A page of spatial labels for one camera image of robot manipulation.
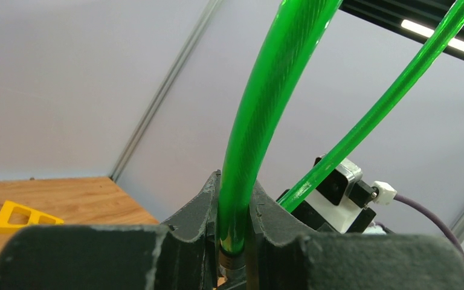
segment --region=wooden tabletop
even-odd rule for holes
[[[5,200],[56,216],[65,224],[157,224],[109,178],[0,182]],[[12,234],[0,234],[0,251]]]

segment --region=yellow object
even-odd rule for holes
[[[10,224],[10,218],[13,213],[27,216],[27,223]],[[4,201],[0,211],[0,234],[11,234],[28,225],[38,224],[62,225],[63,220],[13,201]]]

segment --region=cable connector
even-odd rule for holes
[[[371,187],[376,192],[376,197],[373,199],[376,204],[388,205],[398,194],[398,191],[386,182],[375,181]]]

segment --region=green tube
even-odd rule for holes
[[[433,35],[426,41],[385,94],[353,129],[279,200],[279,204],[287,211],[292,212],[396,106],[447,47],[449,41],[460,31],[463,24],[464,0],[458,0],[442,19]]]
[[[248,203],[282,112],[342,0],[284,0],[264,40],[228,141],[218,202],[219,237],[243,250]]]

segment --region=white partition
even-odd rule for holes
[[[0,1],[0,179],[110,174],[205,4]]]
[[[277,1],[225,1],[118,183],[159,220],[222,167],[243,89]],[[275,132],[259,180],[278,197],[365,114],[421,44],[339,11]],[[441,55],[351,154],[364,180],[389,182],[451,225],[464,209],[464,61]],[[401,204],[376,207],[403,233],[437,233]]]

